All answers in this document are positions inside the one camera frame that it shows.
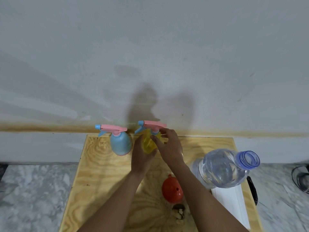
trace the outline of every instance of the pink trigger sprayer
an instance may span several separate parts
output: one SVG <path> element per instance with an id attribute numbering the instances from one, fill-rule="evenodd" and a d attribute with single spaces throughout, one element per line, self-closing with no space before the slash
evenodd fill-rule
<path id="1" fill-rule="evenodd" d="M 115 125 L 95 125 L 96 129 L 101 130 L 98 137 L 107 132 L 111 132 L 111 148 L 113 152 L 118 156 L 124 156 L 128 154 L 132 148 L 132 141 L 129 135 L 126 133 L 127 128 L 115 126 Z"/>
<path id="2" fill-rule="evenodd" d="M 160 128 L 166 128 L 167 125 L 157 122 L 157 121 L 149 121 L 149 120 L 141 120 L 138 122 L 140 127 L 134 132 L 135 134 L 144 131 L 147 129 L 146 134 L 142 137 L 141 143 L 142 148 L 146 154 L 151 153 L 154 149 L 157 148 L 156 144 L 150 138 L 151 135 L 156 136 L 161 139 L 161 134 L 159 132 Z"/>

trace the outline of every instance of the white wall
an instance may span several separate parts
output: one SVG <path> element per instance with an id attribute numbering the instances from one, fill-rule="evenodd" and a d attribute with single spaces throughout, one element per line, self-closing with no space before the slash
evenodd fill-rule
<path id="1" fill-rule="evenodd" d="M 308 132 L 308 7 L 0 0 L 0 121 Z"/>

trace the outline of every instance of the black cable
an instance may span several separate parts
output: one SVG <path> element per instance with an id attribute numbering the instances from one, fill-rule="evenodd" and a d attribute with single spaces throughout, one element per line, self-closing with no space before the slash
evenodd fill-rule
<path id="1" fill-rule="evenodd" d="M 292 175 L 292 180 L 294 182 L 294 184 L 303 192 L 309 194 L 309 185 L 308 182 L 306 181 L 306 178 L 309 178 L 309 173 L 304 173 L 304 172 L 300 172 L 296 175 L 296 179 L 294 179 L 293 173 L 296 169 L 300 168 L 300 167 L 304 167 L 302 166 L 297 166 L 295 168 L 293 168 L 291 175 Z"/>

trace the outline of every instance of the wooden board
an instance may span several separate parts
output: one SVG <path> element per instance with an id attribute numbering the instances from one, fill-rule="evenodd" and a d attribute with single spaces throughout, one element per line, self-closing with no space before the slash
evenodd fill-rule
<path id="1" fill-rule="evenodd" d="M 180 137 L 183 158 L 188 164 L 204 153 L 218 148 L 235 149 L 232 138 Z M 60 232 L 77 231 L 110 197 L 131 169 L 131 152 L 117 156 L 109 137 L 88 135 L 60 226 Z M 171 170 L 158 153 L 151 169 L 137 189 L 124 231 L 197 231 L 185 201 L 181 219 L 162 196 L 161 186 Z M 263 231 L 250 188 L 242 183 L 251 231 Z"/>

